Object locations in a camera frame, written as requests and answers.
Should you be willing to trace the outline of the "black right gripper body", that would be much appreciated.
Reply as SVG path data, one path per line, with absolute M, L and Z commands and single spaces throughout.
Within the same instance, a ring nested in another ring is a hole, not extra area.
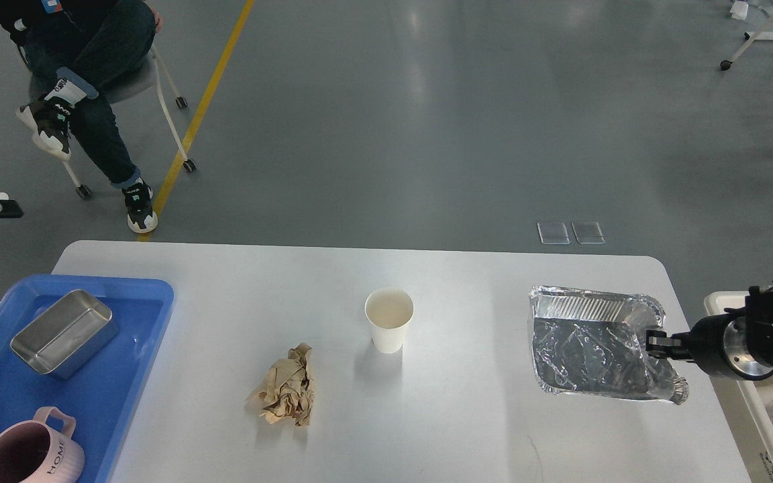
M 762 364 L 751 354 L 743 329 L 743 317 L 712 315 L 691 327 L 685 336 L 690 359 L 710 376 L 739 381 L 763 381 L 773 375 L 773 367 Z

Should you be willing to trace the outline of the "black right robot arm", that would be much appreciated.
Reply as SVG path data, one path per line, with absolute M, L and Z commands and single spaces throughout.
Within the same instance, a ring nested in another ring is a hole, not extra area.
M 657 360 L 696 364 L 710 376 L 764 381 L 773 375 L 773 281 L 749 287 L 743 306 L 705 316 L 687 332 L 648 330 L 646 351 Z

